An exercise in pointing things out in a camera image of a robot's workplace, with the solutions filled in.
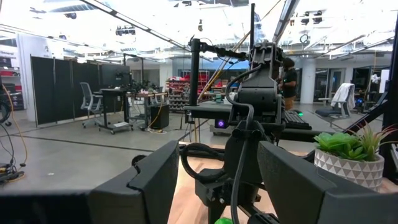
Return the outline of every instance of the potted plant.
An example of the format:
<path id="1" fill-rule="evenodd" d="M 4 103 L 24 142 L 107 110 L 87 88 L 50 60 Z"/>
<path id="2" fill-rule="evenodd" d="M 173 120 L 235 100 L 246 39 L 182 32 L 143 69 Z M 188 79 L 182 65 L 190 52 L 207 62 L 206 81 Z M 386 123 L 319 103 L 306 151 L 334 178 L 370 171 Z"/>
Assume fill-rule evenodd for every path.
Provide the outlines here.
<path id="1" fill-rule="evenodd" d="M 361 134 L 321 133 L 315 136 L 314 164 L 363 187 L 379 191 L 384 158 L 378 150 L 382 144 L 391 143 L 380 142 L 394 131 L 396 129 L 388 127 L 375 132 L 366 124 Z"/>

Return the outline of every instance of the exposed ceiling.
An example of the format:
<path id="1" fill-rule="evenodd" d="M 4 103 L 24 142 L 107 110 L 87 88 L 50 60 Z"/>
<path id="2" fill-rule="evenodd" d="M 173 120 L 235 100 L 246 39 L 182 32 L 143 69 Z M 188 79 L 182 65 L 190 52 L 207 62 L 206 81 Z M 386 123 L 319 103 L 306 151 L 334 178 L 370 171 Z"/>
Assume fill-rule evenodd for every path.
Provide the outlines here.
<path id="1" fill-rule="evenodd" d="M 125 17 L 134 19 L 144 27 L 186 45 L 193 35 L 210 39 L 213 44 L 236 43 L 249 30 L 249 3 L 256 3 L 258 21 L 279 1 L 99 2 L 117 10 Z M 265 19 L 256 22 L 255 34 L 258 41 L 272 39 L 283 6 L 284 1 L 280 1 Z M 398 1 L 391 0 L 300 0 L 279 44 L 290 54 L 325 54 L 325 57 L 343 55 L 353 49 L 390 38 L 394 31 L 397 12 Z M 26 29 L 41 36 L 62 37 L 68 41 L 104 49 L 116 49 L 153 58 L 173 56 L 170 51 L 164 51 L 174 46 L 170 42 L 137 27 L 131 27 L 130 24 L 82 1 L 3 0 L 0 21 L 6 21 L 7 25 Z M 126 31 L 126 34 L 117 35 L 117 31 Z M 351 40 L 354 41 L 339 50 L 333 50 Z M 377 48 L 383 52 L 390 49 L 389 42 Z M 79 54 L 98 51 L 98 48 L 89 50 L 83 47 L 76 50 Z"/>

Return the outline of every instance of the gray floor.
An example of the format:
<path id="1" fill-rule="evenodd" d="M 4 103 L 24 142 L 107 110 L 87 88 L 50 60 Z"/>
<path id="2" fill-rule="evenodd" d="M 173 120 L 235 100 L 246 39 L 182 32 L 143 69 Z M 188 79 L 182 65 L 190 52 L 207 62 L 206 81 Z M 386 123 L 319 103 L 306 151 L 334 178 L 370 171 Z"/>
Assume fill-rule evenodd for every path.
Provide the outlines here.
<path id="1" fill-rule="evenodd" d="M 350 119 L 337 121 L 333 128 L 330 128 L 326 121 L 312 113 L 321 107 L 320 105 L 295 105 L 295 107 L 303 111 L 303 119 L 317 131 L 338 131 L 360 118 L 360 115 L 353 114 Z M 187 125 L 184 123 L 182 129 L 179 129 L 181 117 L 181 114 L 171 114 L 170 125 L 164 129 L 163 134 L 136 129 L 112 135 L 107 130 L 99 132 L 96 126 L 83 129 L 81 121 L 36 128 L 35 123 L 27 121 L 24 111 L 18 111 L 16 118 L 25 136 L 29 152 L 27 167 L 23 168 L 26 176 L 17 182 L 7 183 L 2 188 L 45 190 L 96 187 L 126 170 L 134 156 L 150 154 L 168 141 L 180 139 L 188 133 Z M 120 114 L 110 116 L 111 121 L 120 119 Z M 200 126 L 200 141 L 205 144 L 225 144 L 227 136 L 214 136 L 209 131 L 209 124 L 213 122 L 210 120 Z M 381 121 L 373 121 L 371 126 L 378 129 L 381 127 Z M 19 164 L 25 158 L 21 137 L 14 123 L 6 128 L 11 134 L 15 157 Z M 11 150 L 7 134 L 2 128 L 0 136 L 4 147 Z M 194 141 L 195 135 L 192 133 L 191 137 L 188 135 L 183 140 L 189 141 L 190 138 Z M 305 142 L 281 141 L 280 146 L 289 151 L 309 152 L 313 149 L 312 143 Z M 0 162 L 9 162 L 10 158 L 5 150 L 0 150 Z"/>

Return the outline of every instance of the white geometric planter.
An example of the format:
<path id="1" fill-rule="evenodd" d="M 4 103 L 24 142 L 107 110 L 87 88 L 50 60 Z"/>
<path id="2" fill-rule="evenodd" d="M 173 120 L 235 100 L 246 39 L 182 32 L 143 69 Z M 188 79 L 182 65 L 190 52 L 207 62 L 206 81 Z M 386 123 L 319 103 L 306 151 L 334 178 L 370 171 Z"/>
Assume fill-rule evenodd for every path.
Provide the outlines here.
<path id="1" fill-rule="evenodd" d="M 384 158 L 379 154 L 376 154 L 374 162 L 358 162 L 342 159 L 316 149 L 314 164 L 368 189 L 377 192 L 380 190 Z"/>

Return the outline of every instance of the table leg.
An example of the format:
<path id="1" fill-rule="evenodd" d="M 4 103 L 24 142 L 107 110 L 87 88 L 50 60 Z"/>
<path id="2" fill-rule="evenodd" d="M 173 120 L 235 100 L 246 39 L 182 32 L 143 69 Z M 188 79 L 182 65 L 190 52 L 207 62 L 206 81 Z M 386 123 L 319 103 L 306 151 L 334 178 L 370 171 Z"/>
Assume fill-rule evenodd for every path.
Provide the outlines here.
<path id="1" fill-rule="evenodd" d="M 124 122 L 129 123 L 129 98 L 126 95 L 122 97 L 124 103 Z"/>
<path id="2" fill-rule="evenodd" d="M 104 104 L 104 106 L 103 106 L 104 126 L 105 126 L 105 128 L 108 128 L 108 120 L 106 119 L 106 97 L 105 97 L 105 95 L 106 94 L 103 94 L 103 96 L 102 96 L 102 100 L 103 100 L 103 104 Z"/>
<path id="3" fill-rule="evenodd" d="M 149 97 L 145 97 L 144 98 L 145 128 L 148 128 L 148 119 L 149 119 L 148 113 L 150 113 L 150 111 L 148 111 L 148 109 L 149 109 Z"/>

